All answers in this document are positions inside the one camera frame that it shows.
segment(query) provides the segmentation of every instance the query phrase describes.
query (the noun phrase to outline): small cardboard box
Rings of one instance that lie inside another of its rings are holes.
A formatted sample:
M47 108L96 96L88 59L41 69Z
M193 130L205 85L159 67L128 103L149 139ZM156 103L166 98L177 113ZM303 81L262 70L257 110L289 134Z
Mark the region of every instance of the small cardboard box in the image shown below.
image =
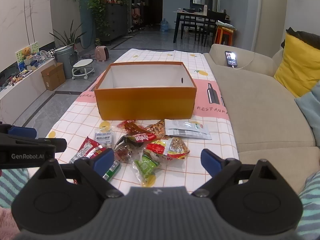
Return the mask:
M113 63L94 90L103 120L189 119L196 85L182 62Z
M41 71L41 75L43 77L45 87L50 91L53 91L66 81L63 71L63 63L59 62L56 66L52 65Z

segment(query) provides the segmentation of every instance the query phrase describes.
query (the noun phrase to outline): teddy bear picture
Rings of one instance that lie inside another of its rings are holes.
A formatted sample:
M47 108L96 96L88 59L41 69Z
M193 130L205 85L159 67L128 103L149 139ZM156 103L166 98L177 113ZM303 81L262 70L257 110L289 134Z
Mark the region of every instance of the teddy bear picture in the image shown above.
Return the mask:
M19 50L16 53L18 64L25 59L30 59L33 55L39 52L39 45L37 42Z

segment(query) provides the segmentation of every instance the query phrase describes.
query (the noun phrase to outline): orange stool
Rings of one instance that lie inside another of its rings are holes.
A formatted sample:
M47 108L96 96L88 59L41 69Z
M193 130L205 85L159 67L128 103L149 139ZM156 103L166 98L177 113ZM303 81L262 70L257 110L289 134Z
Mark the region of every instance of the orange stool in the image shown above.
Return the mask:
M222 42L222 36L223 35L228 35L228 44L226 44L227 46L232 46L232 38L233 38L233 32L234 30L222 27L222 26L218 26L217 28L217 32L216 32L216 37L214 39L214 43L215 44L221 44Z

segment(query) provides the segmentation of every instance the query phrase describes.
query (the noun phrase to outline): yellow pillow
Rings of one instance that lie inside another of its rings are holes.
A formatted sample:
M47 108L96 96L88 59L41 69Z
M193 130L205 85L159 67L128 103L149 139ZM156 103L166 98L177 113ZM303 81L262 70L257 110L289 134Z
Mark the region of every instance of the yellow pillow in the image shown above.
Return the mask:
M320 80L320 50L287 33L283 60L274 78L295 97L303 96Z

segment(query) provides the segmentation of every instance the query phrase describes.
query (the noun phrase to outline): door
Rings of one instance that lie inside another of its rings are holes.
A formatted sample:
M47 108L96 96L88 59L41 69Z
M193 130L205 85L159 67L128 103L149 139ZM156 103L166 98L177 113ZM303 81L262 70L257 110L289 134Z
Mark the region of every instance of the door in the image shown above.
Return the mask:
M150 23L160 24L162 21L163 0L149 0Z

